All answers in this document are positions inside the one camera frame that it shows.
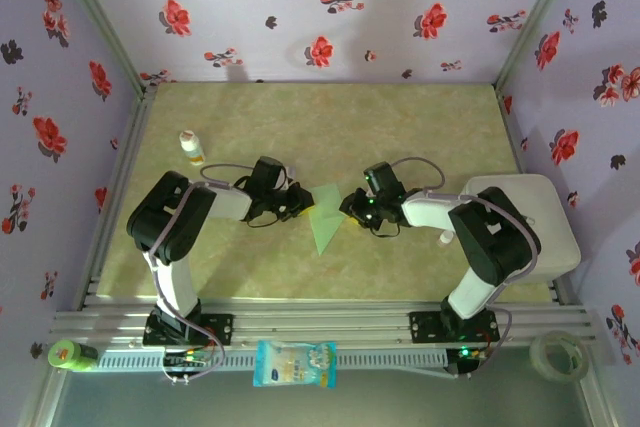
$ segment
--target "white bottle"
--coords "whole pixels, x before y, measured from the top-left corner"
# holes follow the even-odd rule
[[[192,165],[204,164],[204,152],[200,146],[200,139],[192,130],[184,130],[180,134],[180,145]]]

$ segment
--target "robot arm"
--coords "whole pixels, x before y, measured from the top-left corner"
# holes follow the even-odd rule
[[[176,172],[162,176],[127,222],[127,233],[143,252],[159,294],[146,330],[157,333],[162,342],[170,338],[175,340],[173,343],[193,343],[197,332],[189,329],[180,318],[198,326],[207,324],[193,289],[187,256],[205,220],[226,218],[249,224],[265,211],[272,212],[276,221],[283,222],[300,215],[313,205],[313,198],[299,183],[292,183],[290,177],[289,170],[269,157],[261,157],[251,175],[239,179],[233,186],[223,181],[211,181],[190,187],[189,180]],[[185,199],[188,189],[191,190]],[[183,205],[177,212],[180,203]],[[177,216],[167,209],[176,210]],[[173,217],[173,225],[154,255],[150,255]]]
[[[369,191],[357,189],[340,206],[343,213],[358,220],[362,227],[374,232],[387,220],[399,226],[435,227],[458,235],[470,267],[442,302],[441,321],[452,337],[484,310],[509,276],[526,268],[532,260],[531,247],[520,230],[480,201],[497,206],[514,218],[530,234],[537,253],[540,252],[535,232],[497,187],[478,194],[478,201],[467,201],[422,189],[407,192],[386,162],[366,169],[364,174]]]

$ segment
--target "table surface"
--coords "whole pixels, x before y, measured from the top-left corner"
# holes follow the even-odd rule
[[[154,295],[146,262],[126,221],[167,170],[191,179],[178,135],[191,129],[208,163],[254,165],[261,155],[296,168],[302,187],[336,183],[344,197],[366,188],[362,171],[380,161],[420,155],[446,173],[443,192],[473,176],[513,173],[516,165],[490,85],[213,84],[160,86],[127,187],[98,294]],[[396,169],[407,189],[437,183],[427,165]],[[235,181],[245,172],[217,169]],[[393,239],[343,222],[325,252],[316,250],[308,216],[263,229],[209,219],[189,261],[201,298],[439,301],[468,264],[457,240],[402,229]],[[509,287],[503,301],[549,301],[545,284]]]

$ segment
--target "floral wallpaper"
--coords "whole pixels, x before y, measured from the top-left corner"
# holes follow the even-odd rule
[[[0,384],[18,425],[72,309],[133,90],[75,0],[0,0]]]
[[[403,83],[494,82],[536,0],[99,1],[143,83]]]
[[[640,0],[555,0],[503,89],[526,170],[552,179],[582,251],[570,279],[611,347],[626,423],[640,405]]]

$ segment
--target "cable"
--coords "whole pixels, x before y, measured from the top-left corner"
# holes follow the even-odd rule
[[[511,311],[507,310],[507,309],[503,309],[502,307],[496,307],[495,305],[491,306],[491,309],[496,311],[496,312],[502,312],[503,314],[507,315],[507,325],[505,326],[504,330],[502,331],[502,335],[500,336],[500,340],[498,341],[498,343],[496,343],[495,347],[493,348],[493,350],[491,351],[491,354],[489,355],[489,357],[487,357],[487,359],[482,362],[478,368],[476,369],[476,372],[478,372],[480,369],[483,369],[487,364],[489,364],[491,362],[491,359],[493,359],[496,355],[496,352],[498,351],[498,349],[500,347],[502,347],[502,344],[505,342],[505,340],[507,340],[507,335],[509,334],[509,331],[511,330],[511,324],[513,323],[513,314],[511,314]]]
[[[463,202],[471,200],[471,201],[478,202],[478,203],[484,205],[485,207],[487,207],[488,209],[491,209],[494,212],[497,212],[502,217],[504,217],[506,220],[508,220],[524,236],[525,240],[527,241],[527,244],[529,244],[529,249],[531,249],[531,262],[529,263],[529,266],[526,269],[524,269],[522,272],[520,272],[520,273],[518,273],[516,275],[513,275],[508,279],[505,279],[505,281],[494,291],[494,293],[491,295],[491,297],[489,297],[489,300],[487,300],[487,302],[485,303],[485,305],[488,308],[491,308],[491,309],[493,309],[495,311],[498,311],[498,312],[506,313],[508,319],[507,319],[507,326],[504,328],[504,331],[502,332],[502,335],[500,336],[500,340],[498,341],[498,343],[493,348],[493,351],[492,351],[491,355],[487,358],[487,360],[485,360],[482,364],[480,364],[480,366],[476,369],[476,372],[477,372],[484,365],[488,364],[489,361],[496,355],[496,353],[498,352],[498,349],[500,349],[500,347],[504,343],[505,339],[507,338],[507,334],[509,333],[509,330],[511,329],[511,323],[513,321],[513,316],[511,314],[511,312],[509,312],[507,309],[503,309],[501,307],[490,306],[490,304],[495,299],[498,298],[498,296],[502,293],[502,291],[504,291],[504,289],[507,287],[507,285],[511,284],[512,282],[515,282],[518,279],[521,279],[521,278],[529,275],[531,273],[531,271],[533,269],[535,269],[536,264],[538,263],[538,248],[536,247],[536,243],[533,240],[533,237],[531,236],[529,231],[526,229],[526,227],[524,225],[522,225],[522,223],[519,222],[518,219],[516,219],[513,215],[511,215],[509,212],[504,210],[502,207],[498,207],[493,202],[489,202],[488,200],[482,199],[482,198],[477,197],[475,195],[468,195],[468,194],[455,195],[455,194],[436,194],[436,193],[433,193],[433,192],[427,192],[427,197],[431,198],[431,199],[436,199],[436,200],[461,200]]]
[[[400,235],[400,224],[396,224],[396,228],[398,231],[395,234],[376,234],[376,231],[373,230],[373,227],[369,227],[369,232],[371,232],[375,237],[379,239],[392,239]]]
[[[269,227],[269,226],[271,226],[271,225],[273,225],[273,224],[277,224],[279,220],[280,220],[280,219],[276,217],[276,220],[274,220],[274,221],[272,221],[272,222],[269,222],[268,224],[251,225],[251,224],[250,224],[250,222],[251,222],[250,220],[248,220],[246,223],[247,223],[247,225],[248,225],[249,227],[251,227],[252,229],[261,229],[261,228],[263,228],[263,227]]]
[[[147,252],[145,252],[145,256],[148,258],[149,266],[151,268],[151,276],[153,277],[153,283],[155,285],[156,291],[158,292],[158,298],[164,303],[164,305],[167,308],[167,310],[169,310],[169,312],[175,318],[180,320],[183,324],[191,327],[193,330],[195,330],[197,332],[200,332],[205,337],[211,339],[216,344],[216,346],[220,349],[220,358],[218,359],[217,362],[215,362],[215,363],[212,362],[212,365],[209,368],[203,370],[202,372],[198,372],[197,374],[193,374],[190,378],[187,378],[187,377],[183,377],[183,379],[178,379],[178,377],[171,378],[171,377],[169,377],[169,375],[167,374],[167,372],[165,371],[164,366],[163,366],[162,370],[163,370],[164,374],[167,377],[169,377],[171,379],[171,381],[174,382],[174,383],[175,382],[188,383],[189,380],[195,380],[195,379],[197,379],[199,377],[203,377],[203,376],[211,373],[215,369],[217,369],[220,365],[222,365],[222,363],[224,362],[224,360],[226,358],[226,353],[224,351],[224,346],[222,345],[222,342],[220,342],[220,339],[218,339],[218,337],[215,336],[215,334],[213,334],[212,332],[210,332],[207,329],[204,329],[204,328],[200,327],[198,324],[195,324],[195,323],[191,322],[190,320],[185,319],[167,301],[167,298],[164,295],[164,292],[162,291],[162,288],[160,287],[160,281],[158,279],[158,268],[159,268],[159,266],[158,266],[158,261],[157,261],[157,259],[155,257],[155,253],[158,250],[158,247],[160,247],[160,245],[162,244],[162,242],[166,238],[167,234],[171,231],[171,229],[175,225],[176,221],[178,220],[178,216],[182,212],[182,209],[184,209],[184,206],[187,203],[187,199],[189,198],[189,195],[191,195],[191,192],[193,192],[193,190],[196,187],[200,187],[200,186],[205,186],[206,187],[207,185],[208,185],[207,182],[194,182],[187,188],[187,190],[184,191],[184,194],[182,195],[182,198],[180,199],[180,202],[178,203],[178,206],[176,207],[176,210],[173,212],[173,215],[169,219],[169,222],[167,222],[167,225],[165,225],[164,229],[162,229],[162,232],[160,232],[160,235],[158,236],[156,241],[153,243],[151,248]]]
[[[412,372],[414,374],[420,375],[429,375],[431,377],[440,377],[441,379],[455,380],[461,378],[458,374],[452,374],[450,372],[447,372],[446,370],[444,372],[440,372],[439,370],[421,369],[419,367],[396,367],[394,370],[400,370],[402,372]]]
[[[200,169],[200,176],[205,180],[217,182],[218,179],[211,178],[208,175],[204,174],[204,172],[207,169],[213,169],[215,167],[235,167],[237,169],[253,170],[253,167],[247,167],[246,165],[241,165],[241,164],[209,164],[209,165],[205,165]]]
[[[403,162],[407,162],[409,160],[418,160],[420,162],[424,162],[425,164],[429,164],[431,167],[436,169],[440,174],[440,183],[438,185],[425,186],[424,187],[425,190],[438,190],[439,188],[444,186],[444,183],[446,182],[446,177],[442,169],[438,167],[435,162],[432,162],[429,159],[425,159],[424,157],[405,157],[404,159],[396,160],[393,164],[391,164],[391,167],[395,167],[396,165],[402,164]]]

